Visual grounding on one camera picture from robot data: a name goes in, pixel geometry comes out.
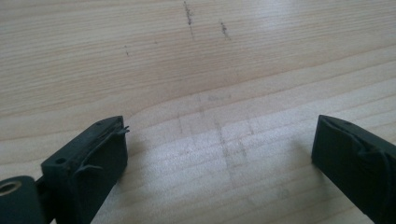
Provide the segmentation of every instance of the pencil mark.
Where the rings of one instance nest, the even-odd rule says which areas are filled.
[[[228,36],[227,27],[221,19],[219,20],[219,24],[221,25],[221,32],[224,34],[225,40],[231,40],[231,38]]]
[[[205,117],[205,111],[204,108],[202,107],[202,99],[201,99],[201,94],[198,93],[198,102],[199,102],[199,115],[201,117],[201,119],[203,119]]]
[[[276,193],[276,197],[280,200],[287,199],[289,198],[289,196],[290,196],[290,192],[288,189],[285,188],[279,189]]]
[[[197,148],[197,140],[195,139],[195,132],[192,130],[191,124],[189,124],[189,127],[190,127],[192,143],[194,144],[194,147]]]
[[[187,5],[186,1],[184,1],[184,9],[186,10],[187,24],[190,26],[191,37],[192,37],[192,39],[194,39],[194,32],[192,31],[193,13],[191,12],[191,9],[189,8],[189,5]]]
[[[181,119],[180,119],[180,113],[177,113],[177,123],[178,123],[178,128],[180,129],[180,133],[183,133],[183,127],[181,126]]]
[[[217,95],[207,96],[208,101],[222,101],[222,100],[227,100],[227,99],[231,99],[231,94],[228,94],[226,96],[217,96]]]
[[[242,155],[244,156],[244,161],[247,162],[247,157],[248,157],[247,149],[242,144],[241,140],[238,140],[238,146],[242,150]]]
[[[250,116],[247,116],[247,125],[248,125],[248,130],[250,131],[250,135],[255,134],[253,130],[253,126],[251,125],[251,118]]]
[[[125,53],[126,53],[126,56],[129,57],[129,53],[128,53],[128,49],[127,49],[126,45],[125,45]]]

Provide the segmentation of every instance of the dark mark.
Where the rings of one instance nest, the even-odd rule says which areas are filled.
[[[189,6],[187,5],[187,2],[184,1],[184,9],[186,10],[186,16],[187,16],[187,24],[190,26],[190,32],[191,32],[191,37],[192,39],[194,39],[194,33],[192,32],[192,12],[189,8]]]
[[[129,53],[128,53],[128,49],[126,48],[126,45],[125,45],[125,53],[126,53],[126,56],[129,57]]]
[[[227,27],[225,26],[224,22],[222,22],[222,20],[220,19],[219,23],[221,25],[221,31],[223,32],[225,39],[231,40],[231,38],[228,36]]]

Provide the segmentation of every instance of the black plastic piece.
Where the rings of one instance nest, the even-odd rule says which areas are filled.
[[[127,165],[127,128],[121,116],[103,119],[46,159],[35,184],[28,176],[0,182],[21,183],[0,190],[0,223],[90,223]]]
[[[396,223],[396,146],[319,116],[312,162],[375,223]]]

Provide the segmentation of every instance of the light wood table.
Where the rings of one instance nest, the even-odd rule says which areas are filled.
[[[311,164],[319,114],[396,143],[396,2],[0,2],[0,179],[123,115],[93,223],[372,223]]]

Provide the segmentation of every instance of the hole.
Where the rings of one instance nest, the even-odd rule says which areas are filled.
[[[0,196],[8,195],[22,185],[21,181],[11,181],[0,186]]]
[[[66,162],[65,158],[59,158],[58,160],[55,161],[56,164],[62,164],[64,162]]]

